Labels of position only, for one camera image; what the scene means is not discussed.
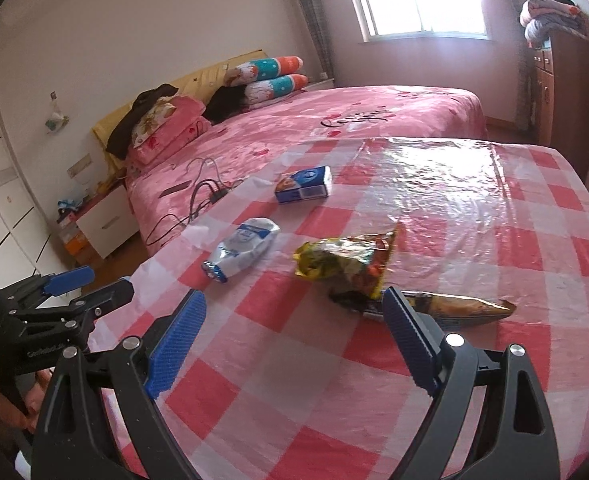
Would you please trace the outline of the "person's left hand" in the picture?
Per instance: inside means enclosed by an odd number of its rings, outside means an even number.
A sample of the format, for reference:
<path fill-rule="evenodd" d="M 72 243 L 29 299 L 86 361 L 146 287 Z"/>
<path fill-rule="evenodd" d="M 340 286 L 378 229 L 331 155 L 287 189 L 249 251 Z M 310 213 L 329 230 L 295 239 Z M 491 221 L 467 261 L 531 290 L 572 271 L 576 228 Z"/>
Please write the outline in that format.
<path fill-rule="evenodd" d="M 0 393 L 0 422 L 11 429 L 28 430 L 34 434 L 51 379 L 51 370 L 40 370 L 35 373 L 35 384 L 24 397 L 28 414 L 23 414 L 20 408 Z"/>

